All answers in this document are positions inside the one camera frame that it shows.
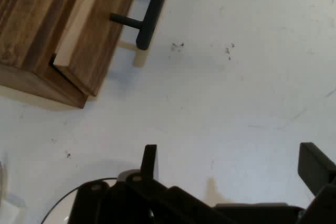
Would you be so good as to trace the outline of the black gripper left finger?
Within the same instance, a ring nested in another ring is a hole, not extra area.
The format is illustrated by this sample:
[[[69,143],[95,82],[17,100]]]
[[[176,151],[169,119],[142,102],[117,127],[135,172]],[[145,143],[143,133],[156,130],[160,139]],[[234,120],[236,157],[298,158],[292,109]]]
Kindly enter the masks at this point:
[[[156,180],[157,146],[146,145],[140,169],[118,175],[114,185],[89,182],[77,191],[68,223],[230,223],[182,189]]]

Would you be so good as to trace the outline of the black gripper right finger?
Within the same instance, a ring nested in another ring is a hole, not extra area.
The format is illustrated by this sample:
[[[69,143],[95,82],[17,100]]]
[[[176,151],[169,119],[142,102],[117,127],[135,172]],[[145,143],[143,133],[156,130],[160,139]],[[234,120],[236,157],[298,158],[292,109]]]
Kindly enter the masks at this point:
[[[298,223],[335,223],[335,163],[315,144],[301,143],[298,174],[314,195]]]

